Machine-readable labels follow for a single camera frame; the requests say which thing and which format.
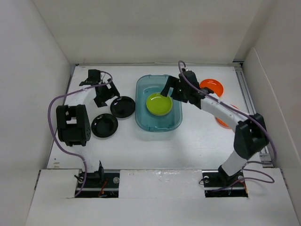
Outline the black plate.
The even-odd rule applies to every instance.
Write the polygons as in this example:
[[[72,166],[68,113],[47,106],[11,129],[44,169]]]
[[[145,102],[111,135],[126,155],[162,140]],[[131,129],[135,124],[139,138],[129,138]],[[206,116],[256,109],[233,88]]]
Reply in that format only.
[[[112,136],[118,129],[117,118],[109,113],[103,113],[95,117],[91,123],[91,130],[98,138]]]
[[[135,112],[135,101],[127,96],[118,97],[111,103],[110,111],[116,118],[127,118]]]

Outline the green plate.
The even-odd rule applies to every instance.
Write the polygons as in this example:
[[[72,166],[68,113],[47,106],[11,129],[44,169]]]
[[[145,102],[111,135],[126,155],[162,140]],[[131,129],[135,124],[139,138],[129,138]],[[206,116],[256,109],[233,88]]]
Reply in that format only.
[[[149,95],[146,99],[147,110],[156,116],[167,115],[173,107],[173,101],[170,96],[163,96],[159,92]]]

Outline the orange plate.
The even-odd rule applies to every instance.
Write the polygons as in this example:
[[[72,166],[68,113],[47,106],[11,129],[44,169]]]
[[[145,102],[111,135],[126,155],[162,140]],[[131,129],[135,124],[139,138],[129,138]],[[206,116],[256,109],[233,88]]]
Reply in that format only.
[[[217,105],[215,119],[225,128],[231,129],[233,132],[237,126],[237,113],[231,108],[222,105]]]
[[[211,89],[218,97],[221,97],[224,92],[223,85],[215,79],[205,79],[200,82],[199,87]]]

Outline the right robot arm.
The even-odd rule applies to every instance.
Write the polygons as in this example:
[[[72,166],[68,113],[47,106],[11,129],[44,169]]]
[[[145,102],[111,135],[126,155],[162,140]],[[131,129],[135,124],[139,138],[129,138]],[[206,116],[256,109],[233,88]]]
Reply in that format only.
[[[172,99],[190,103],[210,113],[234,131],[234,150],[218,168],[217,179],[220,184],[227,186],[233,182],[248,160],[269,144],[262,115],[241,112],[224,103],[212,89],[200,88],[193,71],[181,72],[177,78],[169,76],[161,95],[167,96],[169,91],[172,92]]]

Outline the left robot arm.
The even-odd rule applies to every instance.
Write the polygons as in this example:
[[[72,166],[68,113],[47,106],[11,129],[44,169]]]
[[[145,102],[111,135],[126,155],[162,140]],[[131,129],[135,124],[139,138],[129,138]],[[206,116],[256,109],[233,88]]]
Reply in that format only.
[[[87,79],[79,84],[80,89],[69,95],[67,104],[56,108],[57,135],[61,142],[73,147],[77,155],[84,158],[83,174],[93,186],[105,181],[104,169],[87,147],[91,138],[91,124],[86,106],[91,102],[98,108],[118,97],[119,92],[112,82],[112,76],[104,71],[89,69]]]

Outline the teal transparent plastic bin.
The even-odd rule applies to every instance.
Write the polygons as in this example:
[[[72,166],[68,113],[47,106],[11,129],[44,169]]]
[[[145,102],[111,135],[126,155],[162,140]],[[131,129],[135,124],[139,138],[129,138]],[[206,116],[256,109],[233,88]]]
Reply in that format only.
[[[182,104],[173,100],[171,111],[163,116],[155,116],[147,109],[147,98],[160,93],[168,75],[145,75],[138,79],[135,94],[135,120],[137,125],[149,132],[168,132],[176,129],[182,122]]]

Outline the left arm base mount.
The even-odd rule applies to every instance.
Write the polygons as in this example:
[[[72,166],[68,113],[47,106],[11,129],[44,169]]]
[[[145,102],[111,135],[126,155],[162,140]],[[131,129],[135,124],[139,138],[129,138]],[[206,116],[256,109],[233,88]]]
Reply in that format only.
[[[85,184],[83,185],[84,173],[80,173],[75,178],[78,180],[75,189],[76,198],[118,198],[119,197],[119,170],[105,170],[104,175],[100,178],[95,172],[94,175],[88,174]]]

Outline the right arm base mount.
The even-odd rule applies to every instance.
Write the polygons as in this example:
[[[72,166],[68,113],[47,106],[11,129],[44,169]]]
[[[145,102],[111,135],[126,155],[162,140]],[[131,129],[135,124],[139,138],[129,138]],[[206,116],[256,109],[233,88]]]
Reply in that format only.
[[[199,185],[204,187],[206,198],[248,197],[244,174],[239,171],[224,179],[218,170],[203,170]]]

